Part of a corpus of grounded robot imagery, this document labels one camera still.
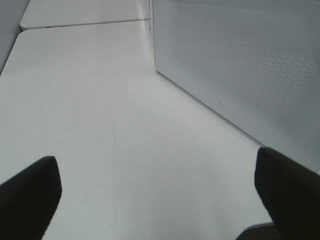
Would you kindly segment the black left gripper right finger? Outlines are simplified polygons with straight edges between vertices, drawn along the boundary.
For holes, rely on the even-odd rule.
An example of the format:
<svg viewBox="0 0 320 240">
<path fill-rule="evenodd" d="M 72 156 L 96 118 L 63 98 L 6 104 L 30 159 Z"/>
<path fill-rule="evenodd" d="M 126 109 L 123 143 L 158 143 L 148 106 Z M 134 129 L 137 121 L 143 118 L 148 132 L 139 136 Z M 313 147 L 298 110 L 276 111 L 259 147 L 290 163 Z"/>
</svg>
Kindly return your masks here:
<svg viewBox="0 0 320 240">
<path fill-rule="evenodd" d="M 245 229 L 240 240 L 318 240 L 320 176 L 269 148 L 257 152 L 254 186 L 272 221 Z"/>
</svg>

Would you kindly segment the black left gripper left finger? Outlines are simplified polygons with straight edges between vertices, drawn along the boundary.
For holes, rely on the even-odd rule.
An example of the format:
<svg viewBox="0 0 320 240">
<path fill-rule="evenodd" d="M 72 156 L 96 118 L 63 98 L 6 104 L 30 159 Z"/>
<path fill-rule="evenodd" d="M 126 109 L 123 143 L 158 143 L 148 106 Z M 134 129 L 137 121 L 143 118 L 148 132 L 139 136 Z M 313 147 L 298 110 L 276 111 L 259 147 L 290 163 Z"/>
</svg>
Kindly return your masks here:
<svg viewBox="0 0 320 240">
<path fill-rule="evenodd" d="M 0 185 L 0 238 L 41 240 L 58 208 L 62 183 L 57 160 L 45 156 Z"/>
</svg>

